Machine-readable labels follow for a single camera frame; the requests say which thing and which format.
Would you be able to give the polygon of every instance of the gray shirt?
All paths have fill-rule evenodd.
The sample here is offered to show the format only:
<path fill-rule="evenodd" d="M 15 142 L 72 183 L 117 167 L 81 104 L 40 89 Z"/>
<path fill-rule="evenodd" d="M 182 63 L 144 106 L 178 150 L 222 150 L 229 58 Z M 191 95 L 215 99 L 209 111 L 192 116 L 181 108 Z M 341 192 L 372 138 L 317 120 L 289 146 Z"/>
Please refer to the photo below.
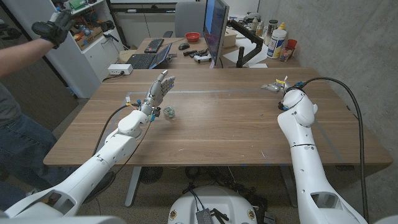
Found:
<path fill-rule="evenodd" d="M 7 88 L 0 83 L 0 126 L 14 121 L 22 114 L 21 107 Z"/>

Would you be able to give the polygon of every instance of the small green object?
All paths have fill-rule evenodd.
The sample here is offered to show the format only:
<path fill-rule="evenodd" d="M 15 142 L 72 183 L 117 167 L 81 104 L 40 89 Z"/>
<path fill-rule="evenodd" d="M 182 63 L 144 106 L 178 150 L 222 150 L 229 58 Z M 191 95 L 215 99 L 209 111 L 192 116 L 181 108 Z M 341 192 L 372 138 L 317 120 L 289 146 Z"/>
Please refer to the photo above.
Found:
<path fill-rule="evenodd" d="M 70 9 L 77 10 L 85 6 L 85 0 L 69 0 Z"/>

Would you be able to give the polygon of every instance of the computer monitor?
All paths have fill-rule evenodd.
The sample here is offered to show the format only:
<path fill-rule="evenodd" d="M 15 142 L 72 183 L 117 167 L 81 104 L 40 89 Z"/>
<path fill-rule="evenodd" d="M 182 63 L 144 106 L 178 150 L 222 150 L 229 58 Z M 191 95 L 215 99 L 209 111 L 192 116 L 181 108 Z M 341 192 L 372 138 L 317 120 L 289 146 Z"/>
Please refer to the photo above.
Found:
<path fill-rule="evenodd" d="M 228 11 L 229 6 L 223 0 L 207 0 L 203 34 L 215 65 L 221 57 Z"/>

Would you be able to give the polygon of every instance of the computer mouse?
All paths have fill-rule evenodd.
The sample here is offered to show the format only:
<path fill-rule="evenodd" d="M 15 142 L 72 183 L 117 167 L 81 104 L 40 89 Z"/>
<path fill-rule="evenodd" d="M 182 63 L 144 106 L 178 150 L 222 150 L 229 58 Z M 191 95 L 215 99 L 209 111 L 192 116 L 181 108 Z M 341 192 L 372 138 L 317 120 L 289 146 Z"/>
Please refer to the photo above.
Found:
<path fill-rule="evenodd" d="M 185 50 L 185 49 L 187 49 L 187 48 L 189 48 L 189 44 L 187 44 L 187 43 L 182 43 L 182 44 L 180 44 L 180 46 L 178 47 L 179 50 Z"/>

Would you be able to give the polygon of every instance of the person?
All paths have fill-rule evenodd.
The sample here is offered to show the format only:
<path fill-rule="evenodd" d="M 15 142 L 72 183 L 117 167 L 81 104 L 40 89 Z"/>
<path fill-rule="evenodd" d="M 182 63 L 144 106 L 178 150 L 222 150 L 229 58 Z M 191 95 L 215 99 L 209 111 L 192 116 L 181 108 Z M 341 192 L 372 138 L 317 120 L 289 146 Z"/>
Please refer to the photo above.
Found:
<path fill-rule="evenodd" d="M 68 11 L 54 13 L 48 22 L 36 22 L 32 30 L 41 38 L 0 50 L 0 78 L 32 65 L 62 44 L 73 22 Z M 0 163 L 19 180 L 44 190 L 65 180 L 76 168 L 48 167 L 44 157 L 57 142 L 51 131 L 24 115 L 14 97 L 0 83 Z M 110 172 L 87 200 L 114 180 Z M 0 182 L 0 208 L 5 210 L 23 197 L 21 190 Z"/>

